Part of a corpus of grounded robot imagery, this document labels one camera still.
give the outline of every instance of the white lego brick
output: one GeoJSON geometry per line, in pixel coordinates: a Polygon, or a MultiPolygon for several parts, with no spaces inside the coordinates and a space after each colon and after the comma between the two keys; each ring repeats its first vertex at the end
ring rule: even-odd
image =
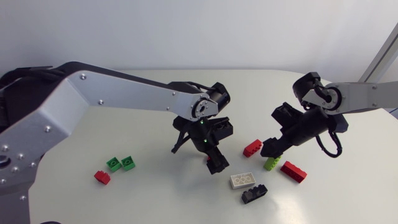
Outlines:
{"type": "Polygon", "coordinates": [[[240,189],[242,187],[250,187],[256,183],[251,172],[244,174],[236,174],[231,176],[232,189],[240,189]]]}

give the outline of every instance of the lime green lego brick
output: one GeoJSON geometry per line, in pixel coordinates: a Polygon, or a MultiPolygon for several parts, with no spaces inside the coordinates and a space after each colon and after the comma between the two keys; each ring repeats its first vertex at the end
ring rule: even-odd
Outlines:
{"type": "Polygon", "coordinates": [[[276,166],[276,164],[278,164],[279,159],[280,159],[281,157],[282,157],[282,156],[279,156],[279,157],[276,158],[276,159],[274,159],[274,158],[272,158],[272,157],[268,158],[268,159],[267,159],[267,162],[264,164],[264,168],[265,168],[266,170],[268,170],[268,171],[271,171],[271,170],[276,166]]]}
{"type": "Polygon", "coordinates": [[[115,172],[118,169],[120,169],[120,167],[122,167],[122,164],[120,164],[120,162],[118,161],[118,159],[116,157],[114,157],[110,161],[106,162],[106,164],[108,165],[108,167],[111,169],[112,172],[115,172]]]}
{"type": "Polygon", "coordinates": [[[124,170],[130,170],[136,166],[134,161],[132,160],[131,156],[122,159],[122,164],[123,164],[124,170]]]}

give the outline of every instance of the metal frame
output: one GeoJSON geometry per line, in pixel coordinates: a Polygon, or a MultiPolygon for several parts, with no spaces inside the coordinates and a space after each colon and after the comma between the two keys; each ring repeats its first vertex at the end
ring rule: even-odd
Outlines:
{"type": "Polygon", "coordinates": [[[398,56],[398,23],[359,82],[377,83],[398,56]]]}
{"type": "Polygon", "coordinates": [[[29,223],[28,190],[40,158],[67,138],[89,106],[170,111],[187,120],[218,114],[218,104],[201,91],[176,91],[92,71],[64,78],[33,112],[0,134],[1,154],[11,163],[0,169],[0,222],[29,223]]]}

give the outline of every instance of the table surface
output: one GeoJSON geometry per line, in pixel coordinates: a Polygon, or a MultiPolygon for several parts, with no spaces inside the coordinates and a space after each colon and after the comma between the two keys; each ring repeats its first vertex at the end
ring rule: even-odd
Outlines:
{"type": "MultiPolygon", "coordinates": [[[[192,142],[170,152],[178,131],[175,114],[91,107],[73,134],[50,150],[30,190],[32,223],[398,223],[398,121],[384,110],[345,115],[337,159],[321,151],[315,139],[292,147],[277,167],[266,171],[257,152],[242,155],[255,139],[279,138],[273,110],[288,102],[302,110],[292,85],[300,73],[275,70],[128,71],[158,82],[223,83],[231,103],[217,116],[228,116],[234,134],[219,149],[230,166],[211,175],[206,155],[192,142]],[[133,170],[110,172],[106,161],[132,156],[133,170]],[[307,178],[298,184],[279,169],[290,161],[307,178]],[[111,182],[93,175],[105,170],[111,182]],[[229,177],[252,172],[268,193],[247,205],[244,189],[232,190],[229,177]]],[[[325,146],[335,145],[327,133],[325,146]]]]}

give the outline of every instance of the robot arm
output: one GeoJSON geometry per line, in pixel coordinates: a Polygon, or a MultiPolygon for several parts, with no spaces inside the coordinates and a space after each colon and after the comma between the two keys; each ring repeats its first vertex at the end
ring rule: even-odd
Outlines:
{"type": "Polygon", "coordinates": [[[5,223],[29,222],[27,191],[37,165],[71,135],[89,106],[173,112],[178,115],[173,125],[181,132],[173,152],[192,139],[210,157],[212,174],[229,165],[217,145],[232,134],[232,125],[228,118],[209,119],[230,101],[220,83],[166,85],[69,62],[55,69],[18,68],[0,79],[0,88],[0,216],[7,217],[5,223]]]}
{"type": "Polygon", "coordinates": [[[330,157],[338,157],[342,146],[337,133],[348,129],[343,114],[360,113],[377,108],[394,108],[398,82],[389,83],[331,83],[323,86],[318,73],[310,72],[293,84],[293,91],[306,112],[302,113],[284,103],[275,109],[272,117],[282,128],[280,139],[264,141],[261,151],[263,157],[279,157],[292,146],[316,138],[322,151],[330,157]],[[336,153],[329,152],[319,137],[328,130],[336,144],[336,153]]]}

